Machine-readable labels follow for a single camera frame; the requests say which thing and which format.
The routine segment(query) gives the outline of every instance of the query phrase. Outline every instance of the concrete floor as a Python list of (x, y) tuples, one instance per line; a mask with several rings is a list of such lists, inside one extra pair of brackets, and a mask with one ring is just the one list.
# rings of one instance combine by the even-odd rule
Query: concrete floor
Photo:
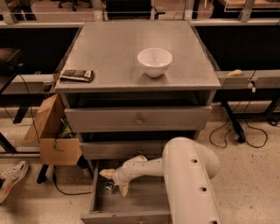
[[(265, 105), (254, 104), (252, 109), (263, 109)], [(226, 224), (277, 224), (280, 220), (280, 150), (279, 127), (269, 125), (265, 120), (248, 120), (252, 127), (263, 129), (268, 134), (264, 147), (256, 149), (247, 143), (237, 143), (237, 135), (231, 131), (227, 135), (227, 148), (213, 146), (210, 133), (228, 119), (227, 113), (219, 104), (213, 105), (213, 112), (200, 132), (198, 142), (212, 149), (220, 159), (220, 172), (211, 182), (220, 211)], [(249, 128), (241, 121), (246, 138), (253, 145), (262, 145), (264, 134)], [(26, 127), (11, 124), (9, 118), (2, 118), (0, 130), (14, 144), (20, 142)], [(232, 129), (229, 122), (213, 133), (212, 141), (224, 145), (224, 136)], [(47, 172), (47, 181), (37, 184), (41, 168), (39, 158), (24, 158), (30, 164), (26, 177), (11, 190), (6, 201), (0, 205), (0, 220), (3, 224), (77, 224), (83, 223), (81, 215), (87, 214), (90, 194), (66, 196), (61, 194), (52, 181), (52, 170)], [(0, 157), (0, 171), (13, 166), (22, 158)], [(58, 167), (58, 186), (68, 193), (91, 191), (91, 180), (86, 179), (76, 166)]]

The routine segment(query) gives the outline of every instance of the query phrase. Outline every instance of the brown box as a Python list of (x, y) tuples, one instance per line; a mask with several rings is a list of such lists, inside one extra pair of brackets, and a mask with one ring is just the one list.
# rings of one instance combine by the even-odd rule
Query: brown box
[(61, 130), (61, 118), (64, 118), (64, 106), (60, 96), (55, 94), (43, 100), (32, 125), (22, 144), (31, 144), (39, 140), (40, 157), (45, 165), (76, 165), (81, 148), (79, 139), (56, 139)]

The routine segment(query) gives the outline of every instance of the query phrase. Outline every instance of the shoe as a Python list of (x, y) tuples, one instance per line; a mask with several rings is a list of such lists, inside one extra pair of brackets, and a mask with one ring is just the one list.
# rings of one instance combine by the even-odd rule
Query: shoe
[(28, 164), (21, 161), (7, 171), (0, 173), (0, 204), (7, 198), (11, 188), (27, 173)]

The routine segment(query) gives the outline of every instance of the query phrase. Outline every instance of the bowl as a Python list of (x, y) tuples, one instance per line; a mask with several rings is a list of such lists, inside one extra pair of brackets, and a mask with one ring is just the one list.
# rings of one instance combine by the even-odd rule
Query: bowl
[(163, 74), (172, 62), (172, 55), (161, 48), (148, 48), (138, 54), (141, 68), (150, 77)]

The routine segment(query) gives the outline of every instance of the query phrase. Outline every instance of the drawer handle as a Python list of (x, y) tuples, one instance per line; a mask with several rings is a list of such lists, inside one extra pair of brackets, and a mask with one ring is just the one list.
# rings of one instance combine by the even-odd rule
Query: drawer handle
[(136, 119), (136, 124), (142, 124), (142, 123), (143, 123), (143, 120), (140, 117), (138, 117)]

